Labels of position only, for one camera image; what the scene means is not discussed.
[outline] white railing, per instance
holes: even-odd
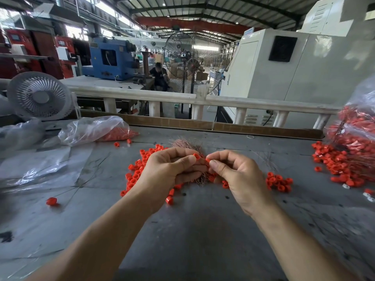
[[[4,87],[9,82],[0,79],[0,86]],[[160,117],[160,102],[192,104],[192,119],[202,120],[204,105],[227,106],[237,108],[234,124],[243,124],[246,110],[269,109],[276,110],[278,114],[274,121],[274,127],[282,128],[287,120],[289,112],[316,113],[318,118],[314,129],[322,130],[332,114],[337,114],[341,107],[330,104],[301,103],[296,101],[260,100],[238,97],[224,97],[207,95],[209,85],[198,87],[196,94],[182,94],[176,92],[148,91],[140,89],[106,88],[99,86],[74,86],[67,85],[76,95],[102,97],[106,112],[116,113],[115,99],[144,100],[149,102],[150,116]]]

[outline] red machine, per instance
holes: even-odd
[[[0,31],[0,53],[10,53]],[[12,79],[18,74],[16,63],[12,58],[0,58],[0,78]]]
[[[59,57],[51,34],[26,29],[7,29],[9,42],[14,45],[12,49],[25,50],[27,55],[50,56],[52,60],[28,60],[18,62],[20,72],[39,71],[63,79]]]
[[[56,36],[55,45],[57,49],[57,54],[59,55],[61,68],[63,70],[64,78],[72,78],[73,74],[73,65],[76,63],[69,61],[70,54],[75,54],[73,40],[70,37],[66,36]]]

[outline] cabinet door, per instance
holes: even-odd
[[[228,73],[228,79],[224,83],[228,86],[225,89],[225,94],[221,95],[247,98],[251,83],[250,73],[257,46],[258,41],[245,43],[239,47],[232,69]]]

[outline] red beam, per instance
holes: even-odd
[[[224,23],[205,22],[202,20],[180,20],[167,17],[137,17],[137,22],[148,27],[167,27],[178,25],[180,28],[189,28],[194,31],[213,31],[219,33],[243,34],[249,29],[244,25],[228,25]]]

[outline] person's right hand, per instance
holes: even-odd
[[[234,198],[246,214],[253,217],[276,204],[254,160],[229,150],[209,154],[207,159],[211,160],[209,172],[215,171],[228,181]]]

